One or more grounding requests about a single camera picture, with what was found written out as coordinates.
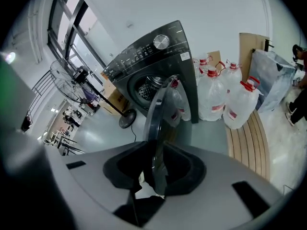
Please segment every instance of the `dark gray washing machine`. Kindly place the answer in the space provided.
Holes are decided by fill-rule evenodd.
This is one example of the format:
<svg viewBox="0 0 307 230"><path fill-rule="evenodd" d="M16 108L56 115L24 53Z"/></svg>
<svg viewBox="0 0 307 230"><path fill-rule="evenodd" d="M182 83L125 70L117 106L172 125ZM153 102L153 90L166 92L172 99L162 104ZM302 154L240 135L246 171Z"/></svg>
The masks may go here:
<svg viewBox="0 0 307 230"><path fill-rule="evenodd" d="M179 74L191 110L198 122L198 97L193 60L180 21L141 37L104 69L118 90L145 116L157 90L170 76Z"/></svg>

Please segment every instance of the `wooden slat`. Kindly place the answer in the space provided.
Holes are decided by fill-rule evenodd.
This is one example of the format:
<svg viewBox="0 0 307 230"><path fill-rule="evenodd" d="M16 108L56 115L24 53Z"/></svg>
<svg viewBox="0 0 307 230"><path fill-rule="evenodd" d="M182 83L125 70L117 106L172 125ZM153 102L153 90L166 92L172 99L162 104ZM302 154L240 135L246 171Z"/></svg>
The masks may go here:
<svg viewBox="0 0 307 230"><path fill-rule="evenodd" d="M241 148L242 163L248 167L248 145L246 142L243 127L238 129L238 134L239 134L239 141L240 141L240 148Z"/></svg>
<svg viewBox="0 0 307 230"><path fill-rule="evenodd" d="M246 122L243 125L247 146L248 146L248 165L252 171L256 171L256 160L255 160L255 150L254 150L254 143L253 138L251 137L251 132Z"/></svg>
<svg viewBox="0 0 307 230"><path fill-rule="evenodd" d="M257 122L256 117L255 117L255 114L251 113L250 117L253 120L253 123L255 125L256 134L257 134L258 142L259 142L260 160L261 160L261 176L263 178L266 178L266 162L265 162L265 152L264 152L262 135L261 135L261 132L260 132L258 122Z"/></svg>
<svg viewBox="0 0 307 230"><path fill-rule="evenodd" d="M240 140L239 140L239 134L237 129L231 129L231 137L232 137L232 143L234 145L234 158L238 160L239 162L242 162L242 156L241 156L241 147L240 147Z"/></svg>
<svg viewBox="0 0 307 230"><path fill-rule="evenodd" d="M228 143L228 155L230 157L234 157L234 145L232 143L232 137L231 137L231 131L230 128L225 127L226 128L226 135L227 135L227 143Z"/></svg>
<svg viewBox="0 0 307 230"><path fill-rule="evenodd" d="M260 120L259 114L256 110L254 111L254 115L258 122L262 140L263 140L265 163L266 163L266 176L265 177L267 180L270 180L270 152L269 152L268 140L267 140L267 136L265 135L265 131L264 131L262 122Z"/></svg>
<svg viewBox="0 0 307 230"><path fill-rule="evenodd" d="M256 173L261 175L261 159L260 159L259 142L258 142L258 137L257 137L257 134L256 134L255 125L254 125L251 117L249 117L249 119L248 119L248 126L249 126L249 129L250 129L251 137L253 139L253 144L254 144Z"/></svg>

